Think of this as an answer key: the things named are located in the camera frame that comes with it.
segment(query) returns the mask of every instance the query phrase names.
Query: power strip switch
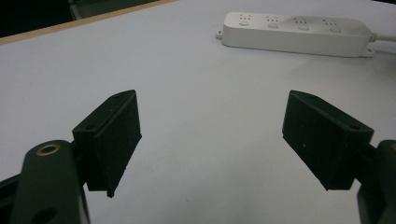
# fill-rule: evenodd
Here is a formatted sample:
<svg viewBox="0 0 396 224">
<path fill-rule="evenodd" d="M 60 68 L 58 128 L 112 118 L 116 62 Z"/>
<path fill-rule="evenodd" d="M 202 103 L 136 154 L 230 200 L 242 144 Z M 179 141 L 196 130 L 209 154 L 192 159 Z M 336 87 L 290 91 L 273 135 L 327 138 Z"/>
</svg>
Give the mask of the power strip switch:
<svg viewBox="0 0 396 224">
<path fill-rule="evenodd" d="M 374 34 L 351 19 L 230 12 L 217 38 L 228 47 L 373 57 Z"/>
</svg>

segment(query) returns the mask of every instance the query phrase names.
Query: power strip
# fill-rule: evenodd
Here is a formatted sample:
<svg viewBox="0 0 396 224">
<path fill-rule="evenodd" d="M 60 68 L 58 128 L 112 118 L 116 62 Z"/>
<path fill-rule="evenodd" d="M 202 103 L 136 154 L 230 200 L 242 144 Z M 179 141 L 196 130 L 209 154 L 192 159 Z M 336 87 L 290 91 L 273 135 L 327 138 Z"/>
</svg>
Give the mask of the power strip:
<svg viewBox="0 0 396 224">
<path fill-rule="evenodd" d="M 229 47 L 341 57 L 373 57 L 374 34 L 351 19 L 228 13 L 217 38 Z"/>
</svg>

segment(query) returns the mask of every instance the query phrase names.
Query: mounting hole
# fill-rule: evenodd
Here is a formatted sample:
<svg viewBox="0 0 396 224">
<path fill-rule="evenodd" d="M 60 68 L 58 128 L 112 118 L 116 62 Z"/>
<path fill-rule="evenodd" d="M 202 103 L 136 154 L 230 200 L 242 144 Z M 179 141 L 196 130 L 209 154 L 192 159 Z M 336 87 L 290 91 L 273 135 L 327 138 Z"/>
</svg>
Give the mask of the mounting hole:
<svg viewBox="0 0 396 224">
<path fill-rule="evenodd" d="M 37 156 L 48 156 L 57 152 L 59 149 L 61 149 L 61 146 L 58 144 L 50 144 L 39 148 L 36 154 Z"/>
<path fill-rule="evenodd" d="M 349 128 L 354 129 L 354 130 L 359 130 L 360 127 L 354 124 L 349 125 Z"/>
<path fill-rule="evenodd" d="M 32 219 L 34 224 L 43 224 L 50 222 L 56 216 L 56 209 L 53 207 L 45 208 L 35 214 Z"/>
<path fill-rule="evenodd" d="M 87 127 L 85 127 L 85 130 L 93 130 L 93 129 L 95 129 L 95 125 L 88 125 Z"/>
</svg>

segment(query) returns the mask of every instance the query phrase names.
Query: table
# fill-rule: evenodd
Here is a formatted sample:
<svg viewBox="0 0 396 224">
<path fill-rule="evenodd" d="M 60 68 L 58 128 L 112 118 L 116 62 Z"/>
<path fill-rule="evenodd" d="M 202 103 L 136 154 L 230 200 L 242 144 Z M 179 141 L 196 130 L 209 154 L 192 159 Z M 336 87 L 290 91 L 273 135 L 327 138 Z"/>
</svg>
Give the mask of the table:
<svg viewBox="0 0 396 224">
<path fill-rule="evenodd" d="M 282 139 L 290 90 L 396 133 L 396 45 L 373 59 L 235 49 L 215 38 L 231 11 L 352 18 L 396 35 L 396 6 L 362 0 L 180 0 L 0 46 L 0 179 L 108 96 L 136 90 L 143 138 L 116 195 L 87 192 L 92 223 L 360 223 Z"/>
</svg>

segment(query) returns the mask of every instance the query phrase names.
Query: white tabletop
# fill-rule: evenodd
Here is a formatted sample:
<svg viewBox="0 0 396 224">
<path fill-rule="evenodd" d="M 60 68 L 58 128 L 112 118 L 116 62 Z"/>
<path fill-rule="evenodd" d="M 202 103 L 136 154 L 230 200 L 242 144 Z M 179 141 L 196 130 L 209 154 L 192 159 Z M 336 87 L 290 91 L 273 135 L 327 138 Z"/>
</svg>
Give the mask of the white tabletop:
<svg viewBox="0 0 396 224">
<path fill-rule="evenodd" d="M 396 35 L 368 0 L 180 0 L 0 46 L 0 179 L 108 96 L 136 90 L 143 138 L 116 195 L 88 192 L 92 223 L 360 223 L 359 182 L 326 191 L 282 138 L 290 90 L 396 138 L 396 44 L 373 59 L 223 46 L 231 11 L 351 18 Z"/>
</svg>

